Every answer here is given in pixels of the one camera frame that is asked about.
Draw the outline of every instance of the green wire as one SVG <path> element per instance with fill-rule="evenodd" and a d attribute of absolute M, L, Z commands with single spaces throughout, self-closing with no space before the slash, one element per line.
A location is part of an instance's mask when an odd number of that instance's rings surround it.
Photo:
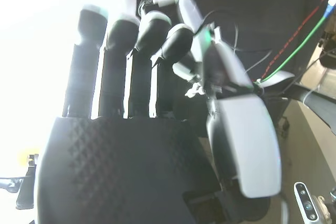
<path fill-rule="evenodd" d="M 269 78 L 271 78 L 273 75 L 275 75 L 277 72 L 279 72 L 286 64 L 287 62 L 293 58 L 294 55 L 296 55 L 296 53 L 298 51 L 300 51 L 300 49 L 307 43 L 307 41 L 311 38 L 311 36 L 316 32 L 316 30 L 322 25 L 322 23 L 324 22 L 325 17 L 322 17 L 319 22 L 315 25 L 315 27 L 313 28 L 313 30 L 308 34 L 308 36 L 304 39 L 304 41 L 297 47 L 297 49 L 295 49 L 294 52 L 291 53 L 291 55 L 276 69 L 274 70 L 273 73 L 271 73 L 268 77 L 262 79 L 260 82 L 264 82 L 267 81 Z"/>

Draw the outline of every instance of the bright white background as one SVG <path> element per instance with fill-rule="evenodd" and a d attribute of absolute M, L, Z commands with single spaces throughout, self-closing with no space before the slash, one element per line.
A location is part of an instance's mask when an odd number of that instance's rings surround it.
<path fill-rule="evenodd" d="M 41 146 L 61 115 L 84 3 L 107 8 L 109 22 L 127 6 L 124 0 L 0 1 L 0 177 L 24 175 L 17 153 Z M 29 211 L 15 210 L 15 200 L 0 189 L 1 223 L 32 220 Z"/>

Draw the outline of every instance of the red wire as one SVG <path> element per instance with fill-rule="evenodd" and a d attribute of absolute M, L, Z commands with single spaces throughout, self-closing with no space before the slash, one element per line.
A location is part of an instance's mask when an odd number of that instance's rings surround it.
<path fill-rule="evenodd" d="M 307 18 L 305 18 L 305 20 L 301 23 L 301 25 L 298 27 L 298 29 L 295 31 L 295 33 L 290 37 L 290 39 L 286 42 L 286 44 L 284 45 L 284 47 L 278 52 L 277 55 L 274 56 L 273 60 L 268 64 L 265 73 L 261 76 L 261 78 L 265 78 L 266 74 L 268 73 L 270 67 L 274 64 L 274 62 L 280 57 L 280 55 L 283 53 L 283 51 L 288 47 L 289 43 L 291 43 L 293 41 L 293 39 L 299 34 L 299 31 L 302 29 L 302 27 L 308 22 L 308 20 L 318 11 L 318 9 L 320 8 L 322 2 L 324 0 L 321 0 L 321 3 L 315 7 L 315 9 L 307 16 Z"/>

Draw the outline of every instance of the white camera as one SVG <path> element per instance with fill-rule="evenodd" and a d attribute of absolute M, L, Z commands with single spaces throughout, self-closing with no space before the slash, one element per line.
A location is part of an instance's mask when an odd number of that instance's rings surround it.
<path fill-rule="evenodd" d="M 303 218 L 304 224 L 323 224 L 319 208 L 314 198 L 311 197 L 306 185 L 302 182 L 294 184 L 294 194 Z"/>

